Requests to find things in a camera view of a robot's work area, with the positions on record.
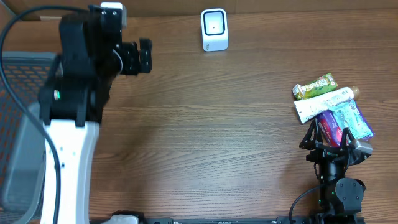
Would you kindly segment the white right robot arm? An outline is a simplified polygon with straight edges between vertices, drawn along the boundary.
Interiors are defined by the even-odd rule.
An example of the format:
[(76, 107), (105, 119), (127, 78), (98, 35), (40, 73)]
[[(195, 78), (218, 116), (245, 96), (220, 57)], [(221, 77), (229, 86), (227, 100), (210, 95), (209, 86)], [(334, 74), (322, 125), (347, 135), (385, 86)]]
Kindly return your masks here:
[(350, 166), (358, 165), (369, 158), (373, 147), (369, 142), (356, 139), (349, 128), (343, 130), (340, 145), (327, 146), (323, 143), (321, 127), (314, 119), (302, 139), (299, 148), (310, 154), (306, 160), (314, 164), (319, 185), (298, 197), (319, 191), (320, 210), (309, 215), (304, 223), (364, 223), (361, 202), (366, 186), (363, 181), (346, 176)]

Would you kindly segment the green wet wipes pack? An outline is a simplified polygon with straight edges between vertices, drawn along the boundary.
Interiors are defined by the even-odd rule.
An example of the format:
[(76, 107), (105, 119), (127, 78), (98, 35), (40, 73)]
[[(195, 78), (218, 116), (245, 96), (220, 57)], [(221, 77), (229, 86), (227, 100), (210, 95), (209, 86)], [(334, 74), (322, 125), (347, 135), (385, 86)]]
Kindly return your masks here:
[(374, 131), (354, 100), (331, 107), (330, 111), (338, 126), (341, 129), (349, 128), (354, 138), (369, 140), (374, 137)]

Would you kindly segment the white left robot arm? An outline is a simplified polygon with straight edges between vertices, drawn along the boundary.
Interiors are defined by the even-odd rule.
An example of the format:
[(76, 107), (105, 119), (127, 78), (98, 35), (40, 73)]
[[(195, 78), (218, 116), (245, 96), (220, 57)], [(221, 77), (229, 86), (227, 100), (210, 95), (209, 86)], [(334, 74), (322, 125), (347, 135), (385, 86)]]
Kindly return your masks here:
[(118, 75), (149, 73), (152, 41), (123, 42), (126, 8), (103, 2), (64, 15), (62, 53), (39, 91), (45, 143), (42, 223), (88, 223), (93, 153), (103, 108)]

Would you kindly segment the red floral pantyliner pack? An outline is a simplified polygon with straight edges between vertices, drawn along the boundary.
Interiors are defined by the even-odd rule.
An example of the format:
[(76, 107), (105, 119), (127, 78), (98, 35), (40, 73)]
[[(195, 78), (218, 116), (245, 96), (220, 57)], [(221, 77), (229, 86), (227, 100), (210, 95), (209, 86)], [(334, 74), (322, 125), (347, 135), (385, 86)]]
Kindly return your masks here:
[(333, 113), (330, 110), (326, 110), (317, 115), (317, 120), (328, 144), (333, 147), (338, 147), (340, 145), (343, 129), (338, 126), (338, 123), (333, 117)]

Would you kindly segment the white tube gold cap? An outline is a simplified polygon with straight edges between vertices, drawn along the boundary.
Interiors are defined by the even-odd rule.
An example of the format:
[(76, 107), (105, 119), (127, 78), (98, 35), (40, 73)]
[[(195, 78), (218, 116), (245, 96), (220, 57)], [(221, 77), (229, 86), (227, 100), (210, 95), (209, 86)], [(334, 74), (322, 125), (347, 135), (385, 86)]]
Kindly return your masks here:
[(360, 90), (356, 86), (344, 87), (306, 100), (294, 101), (294, 106), (302, 124), (318, 114), (347, 101), (358, 98)]

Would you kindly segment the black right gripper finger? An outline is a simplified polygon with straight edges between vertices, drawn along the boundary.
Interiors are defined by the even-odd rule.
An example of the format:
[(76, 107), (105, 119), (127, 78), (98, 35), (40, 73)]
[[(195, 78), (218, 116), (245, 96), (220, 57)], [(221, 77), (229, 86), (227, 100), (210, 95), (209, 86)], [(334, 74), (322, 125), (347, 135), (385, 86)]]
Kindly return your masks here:
[(322, 131), (319, 128), (318, 120), (313, 119), (309, 129), (299, 144), (301, 149), (320, 149), (323, 146)]
[(340, 147), (345, 147), (355, 140), (349, 127), (343, 129), (340, 141)]

